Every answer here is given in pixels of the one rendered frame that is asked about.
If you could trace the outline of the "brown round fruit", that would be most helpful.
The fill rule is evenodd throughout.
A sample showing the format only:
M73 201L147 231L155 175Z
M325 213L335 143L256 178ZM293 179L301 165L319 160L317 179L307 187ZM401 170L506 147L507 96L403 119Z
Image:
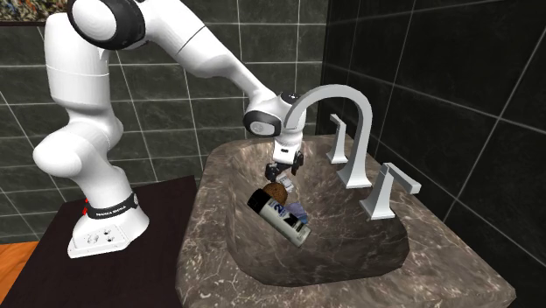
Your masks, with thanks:
M263 190L281 205L284 205L288 199L288 192L283 184L268 183Z

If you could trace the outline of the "grey can with black cap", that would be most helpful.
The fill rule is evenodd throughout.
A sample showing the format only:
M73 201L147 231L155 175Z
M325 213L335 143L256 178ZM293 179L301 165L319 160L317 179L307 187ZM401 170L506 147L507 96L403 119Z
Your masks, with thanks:
M309 227L263 189L255 190L247 205L297 248L311 233Z

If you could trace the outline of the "clear blue bottle white cap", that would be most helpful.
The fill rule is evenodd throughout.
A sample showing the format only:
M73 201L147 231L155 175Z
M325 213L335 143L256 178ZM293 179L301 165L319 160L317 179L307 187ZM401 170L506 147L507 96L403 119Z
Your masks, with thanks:
M287 193L292 193L293 190L295 189L295 186L293 185L289 177L284 173L279 175L276 178L276 181L284 186ZM303 209L303 206L298 201L287 203L284 207L290 213L294 214L297 218L299 218L304 224L308 223L307 213Z

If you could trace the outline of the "silver curved faucet spout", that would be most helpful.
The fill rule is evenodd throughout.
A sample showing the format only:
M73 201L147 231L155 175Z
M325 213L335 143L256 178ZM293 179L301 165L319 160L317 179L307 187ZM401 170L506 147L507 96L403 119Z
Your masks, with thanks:
M333 97L346 98L354 102L359 111L359 121L353 140L351 157L345 166L337 171L346 189L367 188L372 185L366 174L366 155L372 126L373 112L368 98L359 90L347 85L330 84L315 87L302 95L289 109L283 126L292 130L298 125L300 116L313 103Z

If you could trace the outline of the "dark robot stand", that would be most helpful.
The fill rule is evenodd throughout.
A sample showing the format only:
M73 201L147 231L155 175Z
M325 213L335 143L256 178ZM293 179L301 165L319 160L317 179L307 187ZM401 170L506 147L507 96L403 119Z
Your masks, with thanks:
M126 249L72 259L81 199L61 206L0 308L182 308L176 265L197 192L192 176L135 190L150 218Z

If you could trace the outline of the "brown marble sink vanity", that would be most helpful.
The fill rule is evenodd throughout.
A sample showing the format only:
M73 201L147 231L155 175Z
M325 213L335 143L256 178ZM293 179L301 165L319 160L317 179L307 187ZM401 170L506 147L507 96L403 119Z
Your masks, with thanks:
M248 207L266 184L266 139L225 143L208 157L183 246L183 308L507 308L514 288L416 197L394 185L391 220L361 208L327 159L330 136L308 136L290 201L309 215L296 247Z

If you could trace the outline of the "colourful wall picture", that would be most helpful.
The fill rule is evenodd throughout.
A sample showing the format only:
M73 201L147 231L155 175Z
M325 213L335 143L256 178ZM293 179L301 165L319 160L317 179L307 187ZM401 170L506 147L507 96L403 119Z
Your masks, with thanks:
M43 22L50 15L65 12L67 0L0 0L0 21Z

